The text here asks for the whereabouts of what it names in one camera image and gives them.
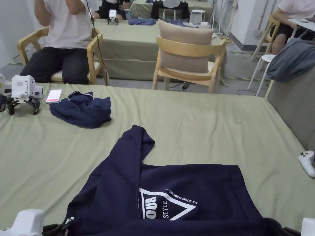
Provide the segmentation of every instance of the smartphone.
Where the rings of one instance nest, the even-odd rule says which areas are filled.
[[[46,103],[57,103],[60,101],[62,94],[62,89],[53,89],[50,90],[48,97],[46,99]]]

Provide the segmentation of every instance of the wall outlet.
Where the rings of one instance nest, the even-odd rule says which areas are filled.
[[[255,30],[254,31],[254,36],[255,37],[258,37],[258,36],[261,36],[262,35],[262,30]]]

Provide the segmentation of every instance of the white robot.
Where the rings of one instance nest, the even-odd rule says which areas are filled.
[[[18,104],[27,103],[33,107],[33,114],[36,115],[40,106],[40,99],[43,98],[43,88],[36,86],[34,78],[30,75],[19,76],[12,78],[11,83],[7,83],[2,76],[0,78],[0,112],[8,107],[9,113],[14,114],[14,109]],[[4,93],[12,93],[10,98],[7,98]]]
[[[116,22],[116,25],[118,25],[118,19],[116,19],[117,16],[117,11],[116,10],[109,10],[109,18],[107,18],[107,24],[109,25],[109,23],[113,20],[114,22]]]

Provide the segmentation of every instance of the beige cushion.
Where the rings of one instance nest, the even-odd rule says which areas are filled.
[[[94,68],[95,68],[95,71],[96,70],[98,70],[99,69],[99,67],[100,67],[100,63],[98,63],[98,62],[94,62]],[[57,73],[55,73],[53,76],[52,76],[52,78],[53,78],[53,80],[54,81],[62,81],[62,70],[61,71],[59,71],[59,72],[57,72]]]
[[[184,74],[184,75],[191,75],[191,76],[210,76],[210,73],[212,72],[214,66],[215,66],[215,64],[214,64],[213,62],[210,62],[210,61],[209,61],[209,62],[208,62],[208,72],[206,72],[206,73],[198,73],[198,72],[191,72],[191,71],[185,71],[185,70],[176,70],[176,69],[171,69],[171,68],[167,68],[167,67],[165,67],[165,68],[168,69],[168,70],[177,72],[177,73]]]
[[[159,20],[158,24],[160,27],[160,35],[164,39],[198,45],[211,44],[213,35],[213,30],[211,29],[181,27],[166,23],[162,20]],[[208,72],[208,57],[184,57],[173,55],[164,51],[161,51],[160,55],[161,67],[198,73]]]

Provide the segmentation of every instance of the gray blanket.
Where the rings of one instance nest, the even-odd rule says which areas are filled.
[[[270,79],[288,82],[315,66],[315,46],[293,38],[271,61],[268,68]]]

